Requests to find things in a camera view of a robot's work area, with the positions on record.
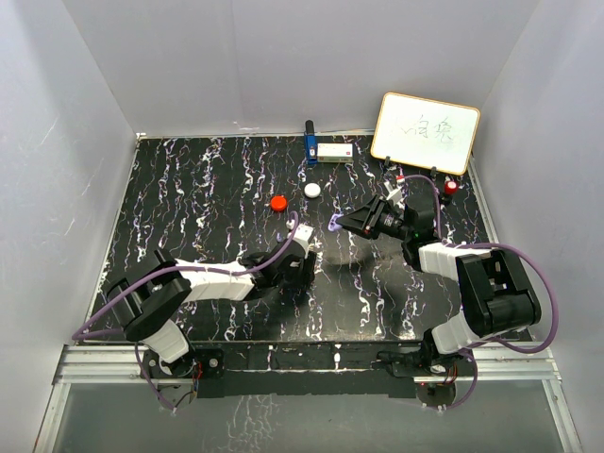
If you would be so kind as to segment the purple earbud charging case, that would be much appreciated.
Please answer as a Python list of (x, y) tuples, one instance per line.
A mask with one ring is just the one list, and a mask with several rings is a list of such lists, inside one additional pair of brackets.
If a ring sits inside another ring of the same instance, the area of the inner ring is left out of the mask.
[(342, 217), (340, 213), (334, 213), (331, 215), (329, 222), (327, 224), (327, 229), (330, 232), (338, 231), (343, 227), (338, 223), (339, 219)]

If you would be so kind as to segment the red earbud charging case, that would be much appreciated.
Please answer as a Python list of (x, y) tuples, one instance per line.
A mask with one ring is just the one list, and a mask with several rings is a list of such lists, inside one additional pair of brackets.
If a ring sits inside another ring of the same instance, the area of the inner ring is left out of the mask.
[(270, 200), (270, 208), (273, 212), (283, 212), (288, 208), (288, 200), (284, 195), (275, 195)]

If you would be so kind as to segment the white earbud charging case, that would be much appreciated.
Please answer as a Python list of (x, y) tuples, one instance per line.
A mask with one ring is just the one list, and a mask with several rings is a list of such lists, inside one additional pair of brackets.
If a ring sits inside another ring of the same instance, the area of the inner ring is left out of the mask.
[(321, 195), (321, 187), (317, 183), (308, 183), (304, 187), (304, 195), (309, 199), (315, 199)]

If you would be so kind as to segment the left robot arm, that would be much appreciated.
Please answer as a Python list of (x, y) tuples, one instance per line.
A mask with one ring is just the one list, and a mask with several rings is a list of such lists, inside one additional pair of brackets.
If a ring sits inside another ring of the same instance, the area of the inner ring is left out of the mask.
[(172, 375), (183, 377), (194, 366), (193, 346), (172, 320), (188, 302), (261, 299), (277, 289), (307, 290), (314, 281), (317, 254), (297, 241), (279, 244), (212, 270), (173, 271), (154, 277), (111, 308), (126, 339), (155, 352)]

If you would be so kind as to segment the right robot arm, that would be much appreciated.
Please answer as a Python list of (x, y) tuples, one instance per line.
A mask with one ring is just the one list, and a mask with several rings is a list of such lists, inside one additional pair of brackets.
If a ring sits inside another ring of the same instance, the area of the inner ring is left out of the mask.
[(440, 375), (464, 348), (532, 326), (541, 320), (542, 310), (517, 255), (501, 248), (448, 246), (437, 236), (435, 215), (434, 203), (425, 195), (408, 197), (402, 211), (376, 195), (336, 224), (367, 240), (381, 234), (398, 239), (412, 269), (459, 284), (459, 313), (426, 331), (420, 349), (411, 354), (411, 364)]

